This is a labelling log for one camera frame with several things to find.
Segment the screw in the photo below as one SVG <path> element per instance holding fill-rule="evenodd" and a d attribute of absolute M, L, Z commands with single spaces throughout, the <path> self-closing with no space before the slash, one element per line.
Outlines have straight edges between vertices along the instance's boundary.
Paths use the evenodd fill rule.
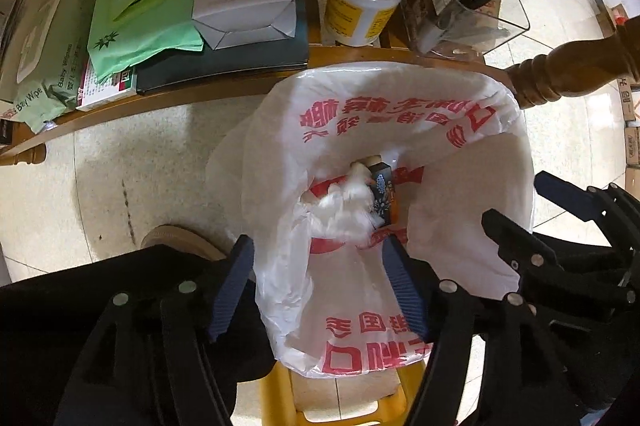
<path fill-rule="evenodd" d="M 452 293 L 458 290 L 458 286 L 456 285 L 456 282 L 451 280 L 442 280 L 440 282 L 440 285 L 438 285 L 438 287 L 442 292 Z"/>
<path fill-rule="evenodd" d="M 116 294 L 111 301 L 113 301 L 113 304 L 116 305 L 116 307 L 122 307 L 129 301 L 129 295 L 126 292 L 120 292 Z"/>
<path fill-rule="evenodd" d="M 190 292 L 195 291 L 198 288 L 196 282 L 191 280 L 185 280 L 180 285 L 178 285 L 178 291 L 182 294 L 188 294 Z"/>
<path fill-rule="evenodd" d="M 542 258 L 541 254 L 536 253 L 531 257 L 531 263 L 536 267 L 540 267 L 543 263 L 545 263 L 545 259 Z"/>
<path fill-rule="evenodd" d="M 510 292 L 507 294 L 507 301 L 514 306 L 519 306 L 524 303 L 522 296 L 520 296 L 517 292 Z"/>

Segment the black cloth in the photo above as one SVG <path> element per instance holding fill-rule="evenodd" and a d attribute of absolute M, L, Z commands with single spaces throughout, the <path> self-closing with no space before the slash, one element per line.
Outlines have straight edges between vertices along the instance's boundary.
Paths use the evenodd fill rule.
<path fill-rule="evenodd" d="M 114 294 L 162 295 L 225 262 L 154 246 L 0 288 L 0 422 L 53 424 L 78 354 Z M 204 352 L 231 414 L 236 382 L 260 379 L 274 364 L 253 282 L 228 331 Z"/>

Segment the wooden chair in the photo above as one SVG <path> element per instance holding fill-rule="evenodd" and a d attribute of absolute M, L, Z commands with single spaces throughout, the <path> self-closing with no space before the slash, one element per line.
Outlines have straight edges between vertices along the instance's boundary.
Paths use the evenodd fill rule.
<path fill-rule="evenodd" d="M 305 0 L 308 24 L 308 67 L 357 62 L 392 61 L 419 64 L 427 68 L 451 68 L 481 72 L 507 85 L 521 108 L 555 101 L 561 96 L 581 96 L 619 76 L 640 80 L 640 18 L 632 19 L 613 36 L 604 40 L 572 42 L 537 56 L 508 70 L 495 69 L 482 62 L 421 57 L 406 47 L 406 29 L 396 12 L 380 35 L 380 47 L 351 48 L 323 46 L 318 0 Z M 185 86 L 132 96 L 111 102 L 90 112 L 74 111 L 55 120 L 57 126 L 34 135 L 23 123 L 14 125 L 12 145 L 0 150 L 0 165 L 18 162 L 37 164 L 46 157 L 47 141 L 121 117 L 168 108 L 180 104 L 266 94 L 290 72 L 239 73 L 216 76 L 211 81 L 187 82 Z"/>

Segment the wooden spindle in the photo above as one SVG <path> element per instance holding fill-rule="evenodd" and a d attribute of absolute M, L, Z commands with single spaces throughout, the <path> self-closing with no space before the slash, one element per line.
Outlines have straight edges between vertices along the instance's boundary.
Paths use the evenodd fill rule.
<path fill-rule="evenodd" d="M 521 108 L 577 98 L 623 77 L 640 80 L 640 16 L 602 40 L 573 41 L 507 69 Z"/>
<path fill-rule="evenodd" d="M 47 157 L 47 146 L 45 144 L 39 144 L 34 148 L 13 155 L 11 157 L 0 156 L 0 166 L 13 166 L 18 162 L 25 162 L 27 164 L 40 164 L 44 162 Z"/>

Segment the shoe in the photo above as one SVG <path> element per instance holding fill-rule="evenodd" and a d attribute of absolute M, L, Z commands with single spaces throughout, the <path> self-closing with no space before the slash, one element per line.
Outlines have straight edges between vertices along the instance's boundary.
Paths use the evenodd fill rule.
<path fill-rule="evenodd" d="M 178 226 L 158 226 L 153 228 L 142 239 L 140 249 L 158 246 L 159 244 L 173 247 L 180 252 L 196 254 L 212 262 L 226 258 L 216 246 L 210 244 L 193 231 L 179 228 Z"/>

